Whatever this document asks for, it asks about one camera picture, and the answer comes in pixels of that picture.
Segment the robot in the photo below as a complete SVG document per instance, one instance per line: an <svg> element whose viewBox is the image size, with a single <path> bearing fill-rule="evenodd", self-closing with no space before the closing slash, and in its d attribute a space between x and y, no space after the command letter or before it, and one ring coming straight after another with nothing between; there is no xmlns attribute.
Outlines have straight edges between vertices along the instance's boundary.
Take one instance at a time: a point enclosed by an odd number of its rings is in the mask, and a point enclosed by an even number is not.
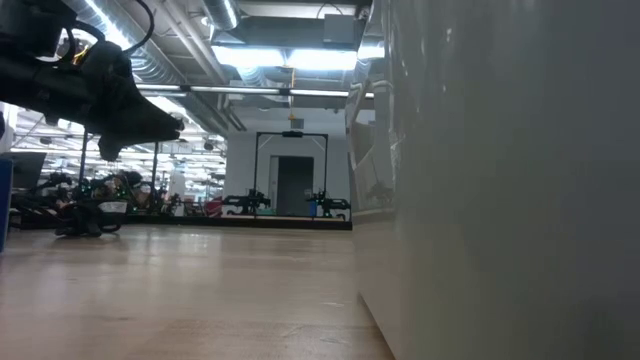
<svg viewBox="0 0 640 360"><path fill-rule="evenodd" d="M249 195L246 196L229 195L225 197L222 201L222 205L231 205L242 208L239 213L229 210L227 211L227 215L255 215L260 208L260 205L271 207L271 200L267 199L260 191L250 189Z"/></svg>
<svg viewBox="0 0 640 360"><path fill-rule="evenodd" d="M351 210L351 204L345 199L330 199L327 197L325 190L319 191L317 194L313 194L313 197L307 199L309 202L315 202L316 206L322 207L323 218L333 218L332 210ZM343 221L347 221L347 217L344 214L338 214L338 218Z"/></svg>
<svg viewBox="0 0 640 360"><path fill-rule="evenodd" d="M77 122L101 136L100 155L115 161L123 147L177 140L184 124L145 99L138 91L130 56L154 30L149 14L147 36L122 50L105 40L98 29L76 20L77 14L62 0L0 0L0 101L41 112L49 125L60 118ZM98 41L78 51L72 30L80 29ZM62 31L68 50L54 57Z"/></svg>

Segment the cable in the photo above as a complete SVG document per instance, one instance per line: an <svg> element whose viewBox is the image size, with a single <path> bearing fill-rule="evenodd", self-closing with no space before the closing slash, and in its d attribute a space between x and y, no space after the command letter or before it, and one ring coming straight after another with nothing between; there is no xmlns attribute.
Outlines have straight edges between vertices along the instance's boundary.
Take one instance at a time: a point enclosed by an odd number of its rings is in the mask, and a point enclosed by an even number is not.
<svg viewBox="0 0 640 360"><path fill-rule="evenodd" d="M338 12L340 13L340 15L344 15L344 13L342 12L342 10L340 10L339 7L337 7L334 3L332 3L331 1L327 1L326 3L322 4L322 6L320 6L320 9L318 9L318 14L316 15L316 19L320 19L320 12L322 12L322 9L324 9L325 6L327 5L331 5L334 8L336 8L336 10L338 10Z"/></svg>
<svg viewBox="0 0 640 360"><path fill-rule="evenodd" d="M138 49L144 46L144 44L146 44L147 41L151 40L151 36L153 36L153 32L155 31L155 28L156 28L156 20L149 6L142 0L135 0L135 2L140 4L140 6L142 6L144 11L147 12L147 15L149 15L149 29L147 30L147 34L139 43L133 45L132 47L124 51L124 54L127 56L133 55L133 53L135 53L136 51L138 51Z"/></svg>
<svg viewBox="0 0 640 360"><path fill-rule="evenodd" d="M82 30L84 32L86 32L87 34L93 36L94 38L98 39L98 41L106 41L106 38L104 36L104 34L102 33L102 31L98 30L97 28L87 24L87 23L83 23L82 21L76 21L74 27L78 30Z"/></svg>
<svg viewBox="0 0 640 360"><path fill-rule="evenodd" d="M87 53L89 52L89 47L85 46L84 50L82 50L81 52L79 52L76 56L73 57L73 65L78 65L82 59L85 57L85 55L87 55Z"/></svg>
<svg viewBox="0 0 640 360"><path fill-rule="evenodd" d="M71 28L65 28L67 32L67 40L69 41L69 49L60 59L54 62L47 62L48 65L56 66L63 63L70 64L73 61L73 57L76 55L76 38L73 36Z"/></svg>

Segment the white wall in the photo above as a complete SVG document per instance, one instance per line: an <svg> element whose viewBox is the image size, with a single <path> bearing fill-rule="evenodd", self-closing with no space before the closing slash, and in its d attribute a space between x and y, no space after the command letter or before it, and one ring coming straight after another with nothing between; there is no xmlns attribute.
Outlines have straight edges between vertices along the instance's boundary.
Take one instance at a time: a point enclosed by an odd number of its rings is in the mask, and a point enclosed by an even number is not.
<svg viewBox="0 0 640 360"><path fill-rule="evenodd" d="M640 359L640 2L378 4L395 198L354 232L396 359Z"/></svg>
<svg viewBox="0 0 640 360"><path fill-rule="evenodd" d="M260 144L269 136L263 135ZM227 178L224 196L244 195L253 187L255 133L233 133L228 138ZM322 147L324 139L313 138ZM272 156L305 156L314 158L313 189L324 186L324 151L312 138L291 139L273 136L259 151L258 190L269 191L269 167ZM350 198L347 172L347 141L345 137L329 137L327 191L332 198Z"/></svg>
<svg viewBox="0 0 640 360"><path fill-rule="evenodd" d="M291 121L288 120L289 109L269 109L260 111L257 108L236 107L235 114L250 131L288 131ZM329 134L330 137L344 138L344 111L326 109L294 109L297 118L304 119L304 132Z"/></svg>

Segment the white pillar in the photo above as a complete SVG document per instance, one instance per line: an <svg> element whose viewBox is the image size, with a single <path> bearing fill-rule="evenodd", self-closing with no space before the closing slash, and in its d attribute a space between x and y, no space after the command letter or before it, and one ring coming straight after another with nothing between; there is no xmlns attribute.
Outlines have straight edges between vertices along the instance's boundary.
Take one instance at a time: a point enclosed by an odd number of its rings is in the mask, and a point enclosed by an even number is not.
<svg viewBox="0 0 640 360"><path fill-rule="evenodd" d="M11 151L13 134L18 124L18 111L17 106L0 102L0 112L3 113L5 128L4 135L0 139L0 154Z"/></svg>

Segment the pipe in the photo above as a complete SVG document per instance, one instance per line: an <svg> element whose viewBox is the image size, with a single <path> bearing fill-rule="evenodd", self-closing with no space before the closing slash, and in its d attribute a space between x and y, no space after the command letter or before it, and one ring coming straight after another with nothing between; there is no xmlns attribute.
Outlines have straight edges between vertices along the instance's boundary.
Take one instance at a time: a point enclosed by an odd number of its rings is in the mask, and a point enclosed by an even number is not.
<svg viewBox="0 0 640 360"><path fill-rule="evenodd" d="M240 131L247 131L247 128L244 126L242 121L240 121L240 118L238 118L236 113L233 112L233 109L231 108L231 101L229 100L228 96L225 96L225 101L224 101L224 104L222 105L222 110L225 112L225 114L227 114L229 119L231 119L240 127L239 129Z"/></svg>
<svg viewBox="0 0 640 360"><path fill-rule="evenodd" d="M240 7L235 0L203 0L203 4L216 30L229 31L240 23Z"/></svg>
<svg viewBox="0 0 640 360"><path fill-rule="evenodd" d="M171 11L169 11L169 9L167 9L167 7L159 0L147 0L147 1L153 4L156 7L156 11L158 12L158 14L164 17L164 19L169 23L169 26L171 27L173 32L175 32L176 35L178 35L178 38L180 39L182 44L184 44L184 46L187 48L187 50L193 56L196 62L198 62L198 65L200 65L200 67L204 70L204 72L207 73L207 75L210 78L214 79L217 83L225 83L226 81L221 76L221 74L218 73L216 69L214 69L213 66L211 66L211 64L204 58L202 53L200 53L198 49L196 49L193 46L193 42L189 40L189 38L187 37L187 34L185 34L185 32L180 27L180 25L178 25L176 20L173 18L173 16L171 15Z"/></svg>
<svg viewBox="0 0 640 360"><path fill-rule="evenodd" d="M303 97L328 97L328 98L348 98L348 91L334 90L311 90L311 89L290 89L290 88L254 88L243 86L194 86L194 85L155 85L138 84L138 89L142 91L155 91L157 93L180 93L180 92L205 92L215 94L240 94L240 95L280 95L280 96L303 96ZM367 99L373 99L373 93L367 93Z"/></svg>
<svg viewBox="0 0 640 360"><path fill-rule="evenodd" d="M279 84L275 83L269 79L264 74L264 71L261 67L238 67L238 75L245 83L245 85L249 87L278 87ZM275 102L288 102L289 99L284 96L265 96L267 99L275 101Z"/></svg>
<svg viewBox="0 0 640 360"><path fill-rule="evenodd" d="M243 126L241 126L241 124L239 124L236 121L236 119L231 116L233 111L230 109L231 102L229 101L229 97L226 96L225 94L218 95L217 97L218 97L218 106L216 107L216 109L220 111L222 114L224 114L224 116L226 116L227 119L229 119L229 124L231 124L236 130L246 131L247 129L245 128L243 130Z"/></svg>
<svg viewBox="0 0 640 360"><path fill-rule="evenodd" d="M226 84L227 79L224 75L224 69L222 68L222 65L220 65L220 62L218 62L218 59L216 59L215 55L213 54L213 50L211 49L211 46L206 45L205 42L202 41L202 38L200 37L201 34L198 32L198 30L195 27L193 27L191 21L187 19L186 14L184 13L184 11L182 11L182 9L180 9L180 7L178 7L175 0L165 0L165 4L167 8L171 11L171 14L175 16L176 20L178 20L182 24L182 26L184 26L184 28L187 30L187 32L191 36L191 41L193 41L196 44L196 46L198 47L198 49L200 49L200 52L202 53L202 55L204 55L204 58L207 60L209 65L211 65L213 70L215 70L215 72L218 74L218 76L221 79L221 83Z"/></svg>

